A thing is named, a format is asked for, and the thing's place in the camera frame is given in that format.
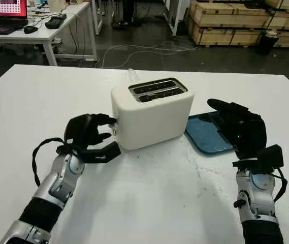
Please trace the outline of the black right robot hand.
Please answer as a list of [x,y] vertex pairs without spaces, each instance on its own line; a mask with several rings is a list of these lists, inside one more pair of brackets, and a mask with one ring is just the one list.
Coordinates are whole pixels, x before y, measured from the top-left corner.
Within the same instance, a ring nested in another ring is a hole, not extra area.
[[260,115],[234,102],[208,99],[207,104],[216,110],[210,120],[221,137],[232,145],[238,159],[256,158],[266,148],[266,126]]

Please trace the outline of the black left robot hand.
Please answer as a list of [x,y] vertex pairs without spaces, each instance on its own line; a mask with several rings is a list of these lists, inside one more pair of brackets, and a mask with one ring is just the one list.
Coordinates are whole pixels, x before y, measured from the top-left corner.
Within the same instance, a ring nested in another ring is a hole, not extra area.
[[100,144],[111,137],[110,133],[99,133],[98,126],[113,125],[116,122],[115,118],[102,113],[77,116],[69,120],[64,141],[77,152],[86,150],[88,146]]

